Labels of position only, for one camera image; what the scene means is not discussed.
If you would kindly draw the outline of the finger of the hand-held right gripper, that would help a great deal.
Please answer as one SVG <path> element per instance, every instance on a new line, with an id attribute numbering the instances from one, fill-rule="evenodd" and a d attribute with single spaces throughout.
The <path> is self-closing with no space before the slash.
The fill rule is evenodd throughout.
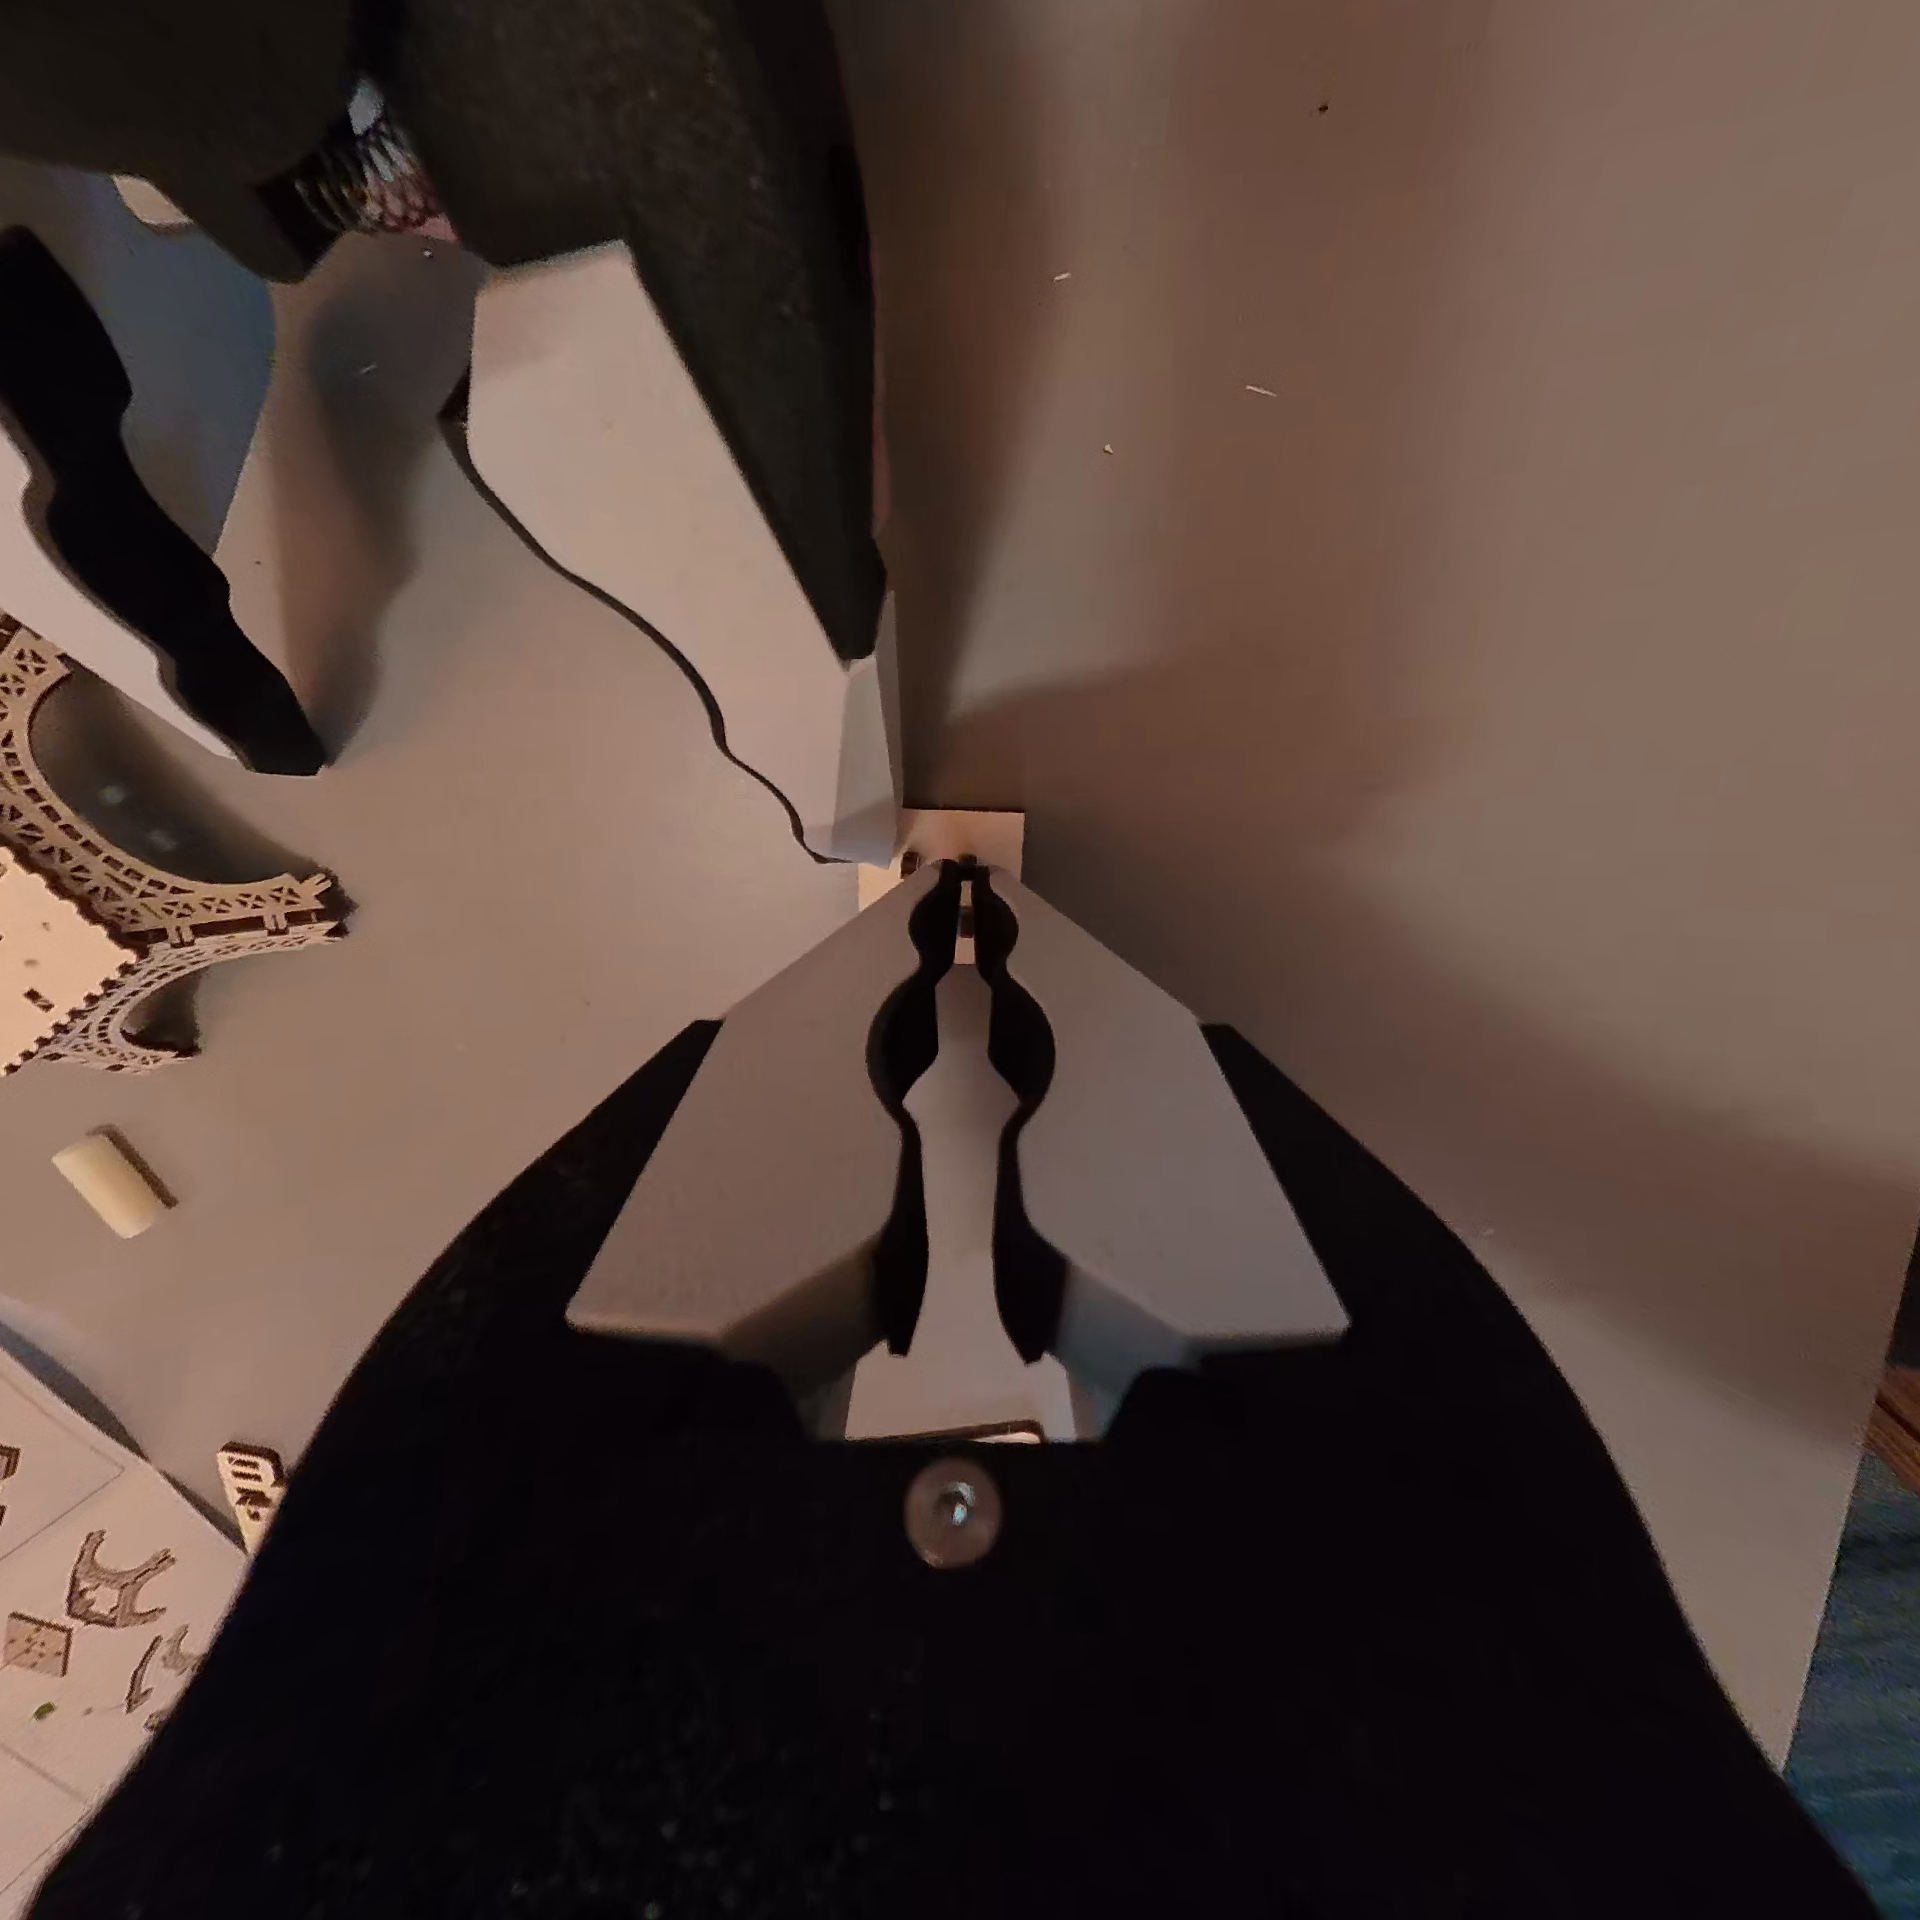
<path id="1" fill-rule="evenodd" d="M 311 777 L 326 749 L 232 620 L 223 571 L 136 476 L 130 403 L 82 288 L 29 229 L 4 229 L 4 613 L 252 773 Z"/>
<path id="2" fill-rule="evenodd" d="M 474 483 L 555 571 L 675 661 L 734 767 L 820 860 L 900 846 L 895 606 L 842 657 L 627 246 L 491 271 L 460 435 Z"/>

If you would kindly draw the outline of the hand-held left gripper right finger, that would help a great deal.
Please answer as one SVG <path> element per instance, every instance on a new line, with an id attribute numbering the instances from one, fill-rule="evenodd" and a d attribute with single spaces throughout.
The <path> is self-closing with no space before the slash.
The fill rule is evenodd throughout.
<path id="1" fill-rule="evenodd" d="M 1010 872 L 972 878 L 999 1134 L 991 1273 L 1080 1438 L 1131 1385 L 1336 1342 L 1351 1317 L 1188 1007 Z"/>

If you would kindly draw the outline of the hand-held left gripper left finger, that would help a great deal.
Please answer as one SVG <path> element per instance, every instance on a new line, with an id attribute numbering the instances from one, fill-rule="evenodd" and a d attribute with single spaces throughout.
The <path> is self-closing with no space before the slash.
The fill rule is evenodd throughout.
<path id="1" fill-rule="evenodd" d="M 933 862 L 739 1000 L 567 1302 L 590 1337 L 772 1374 L 847 1435 L 856 1364 L 906 1353 L 927 1285 L 924 1140 L 963 868 Z"/>

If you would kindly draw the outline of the small wooden puzzle piece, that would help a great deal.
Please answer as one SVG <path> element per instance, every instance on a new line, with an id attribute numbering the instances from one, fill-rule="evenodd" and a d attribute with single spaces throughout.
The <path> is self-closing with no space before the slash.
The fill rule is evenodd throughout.
<path id="1" fill-rule="evenodd" d="M 974 862 L 1020 880 L 1024 814 L 996 806 L 900 806 L 892 856 L 855 864 L 855 910 L 866 911 L 919 868 L 942 862 Z"/>

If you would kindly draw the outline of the wooden tower base model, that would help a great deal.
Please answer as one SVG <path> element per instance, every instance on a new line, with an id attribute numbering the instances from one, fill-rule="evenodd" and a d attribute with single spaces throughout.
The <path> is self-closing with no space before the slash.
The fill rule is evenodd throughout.
<path id="1" fill-rule="evenodd" d="M 197 1043 L 147 1039 L 152 1000 L 219 964 L 343 940 L 336 883 L 208 883 L 119 848 L 40 773 L 32 726 L 69 663 L 2 622 L 2 1071 L 34 1060 L 152 1071 Z"/>

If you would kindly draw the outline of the small white plastic cylinder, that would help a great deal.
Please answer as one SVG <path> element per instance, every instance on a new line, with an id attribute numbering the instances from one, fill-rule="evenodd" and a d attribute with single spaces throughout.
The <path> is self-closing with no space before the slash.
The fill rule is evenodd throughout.
<path id="1" fill-rule="evenodd" d="M 176 1208 L 166 1183 L 114 1129 L 102 1126 L 62 1145 L 52 1168 L 107 1231 L 133 1240 Z"/>

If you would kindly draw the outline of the paper instruction sheet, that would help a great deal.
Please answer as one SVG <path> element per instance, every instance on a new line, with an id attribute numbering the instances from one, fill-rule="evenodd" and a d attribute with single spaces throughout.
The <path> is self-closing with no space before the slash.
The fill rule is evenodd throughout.
<path id="1" fill-rule="evenodd" d="M 4 1917 L 170 1718 L 245 1569 L 170 1479 L 4 1358 Z"/>

